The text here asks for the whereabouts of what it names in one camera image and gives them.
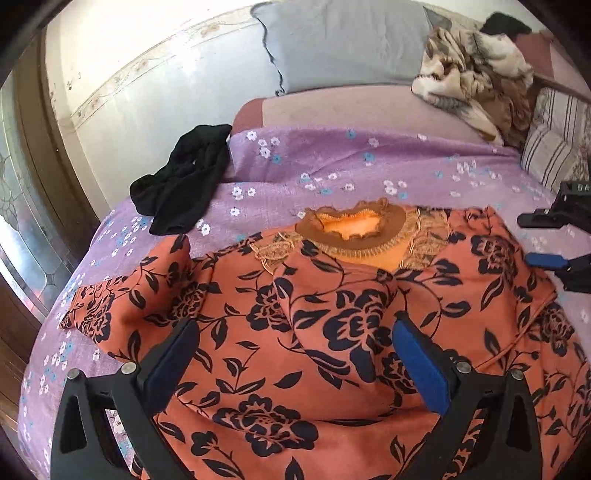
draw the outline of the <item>purple bedsheet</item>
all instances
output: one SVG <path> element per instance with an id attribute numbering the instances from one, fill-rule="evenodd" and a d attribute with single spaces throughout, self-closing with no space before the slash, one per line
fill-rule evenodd
<path id="1" fill-rule="evenodd" d="M 517 227 L 519 213 L 546 207 L 553 196 L 520 169 L 519 155 L 511 148 L 391 132 L 263 128 L 235 135 L 230 149 L 233 168 L 227 183 L 189 234 L 193 256 L 257 231 L 291 225 L 305 207 L 345 208 L 379 197 L 413 205 L 492 205 L 528 251 L 566 257 L 591 251 L 589 237 L 576 228 Z M 77 330 L 59 330 L 58 323 L 78 286 L 129 274 L 162 240 L 148 233 L 150 221 L 137 214 L 130 200 L 113 210 L 41 328 L 25 373 L 18 419 L 22 450 L 39 478 L 49 476 L 53 424 L 67 371 L 76 367 L 96 376 L 120 366 Z M 591 296 L 558 290 L 591 352 Z M 129 462 L 131 444 L 118 417 L 111 419 Z"/>

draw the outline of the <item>striped pillow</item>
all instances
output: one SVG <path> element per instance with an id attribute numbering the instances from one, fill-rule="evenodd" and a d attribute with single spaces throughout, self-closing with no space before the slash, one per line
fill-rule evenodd
<path id="1" fill-rule="evenodd" d="M 540 91 L 521 168 L 558 192 L 564 180 L 588 180 L 591 155 L 589 104 L 550 88 Z"/>

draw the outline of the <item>crumpled blanket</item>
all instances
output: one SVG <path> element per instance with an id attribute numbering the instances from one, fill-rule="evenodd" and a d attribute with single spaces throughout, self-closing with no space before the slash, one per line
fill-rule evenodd
<path id="1" fill-rule="evenodd" d="M 412 91 L 496 145 L 520 147 L 530 125 L 534 71 L 506 35 L 435 29 Z"/>

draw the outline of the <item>black object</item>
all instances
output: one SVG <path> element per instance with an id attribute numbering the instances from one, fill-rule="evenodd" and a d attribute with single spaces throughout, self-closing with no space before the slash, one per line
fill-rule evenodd
<path id="1" fill-rule="evenodd" d="M 152 421 L 174 394 L 196 346 L 199 327 L 179 320 L 139 363 L 86 378 L 73 369 L 61 396 L 51 450 L 52 480 L 132 480 L 105 410 L 117 410 L 136 455 L 153 480 L 193 480 Z"/>
<path id="2" fill-rule="evenodd" d="M 550 208 L 517 217 L 517 225 L 522 228 L 554 229 L 568 224 L 591 233 L 591 183 L 588 181 L 562 182 Z M 591 254 L 572 260 L 559 255 L 528 254 L 525 260 L 530 267 L 553 271 L 565 290 L 591 293 Z"/>
<path id="3" fill-rule="evenodd" d="M 199 125 L 184 134 L 168 163 L 129 187 L 140 215 L 154 217 L 152 235 L 188 233 L 207 212 L 230 162 L 231 125 Z"/>
<path id="4" fill-rule="evenodd" d="M 517 35 L 530 34 L 531 28 L 510 15 L 495 12 L 486 19 L 480 31 L 487 35 L 500 35 L 504 33 L 512 41 L 515 41 Z"/>
<path id="5" fill-rule="evenodd" d="M 421 385 L 413 371 L 435 368 L 447 384 L 450 402 L 423 447 L 397 480 L 440 480 L 456 456 L 470 422 L 480 408 L 487 414 L 458 480 L 540 480 L 542 452 L 534 404 L 521 371 L 504 377 L 477 373 L 465 361 L 452 361 L 406 313 L 397 313 L 392 332 L 397 354 L 415 388 L 432 397 L 432 385 Z"/>

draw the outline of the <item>silver bolt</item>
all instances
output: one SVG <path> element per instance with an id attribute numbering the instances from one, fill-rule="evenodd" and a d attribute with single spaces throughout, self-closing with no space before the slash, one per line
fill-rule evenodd
<path id="1" fill-rule="evenodd" d="M 74 380 L 75 378 L 78 377 L 78 375 L 80 375 L 80 370 L 78 370 L 77 368 L 72 368 L 69 372 L 68 372 L 68 378 L 70 380 Z"/>
<path id="2" fill-rule="evenodd" d="M 521 370 L 517 370 L 516 368 L 511 369 L 511 376 L 516 380 L 523 380 L 525 375 Z"/>
<path id="3" fill-rule="evenodd" d="M 137 368 L 138 366 L 135 363 L 127 362 L 126 364 L 123 364 L 123 366 L 121 367 L 121 371 L 124 375 L 129 375 L 135 372 Z"/>
<path id="4" fill-rule="evenodd" d="M 469 374 L 472 371 L 472 366 L 468 362 L 458 362 L 456 368 L 461 374 Z"/>

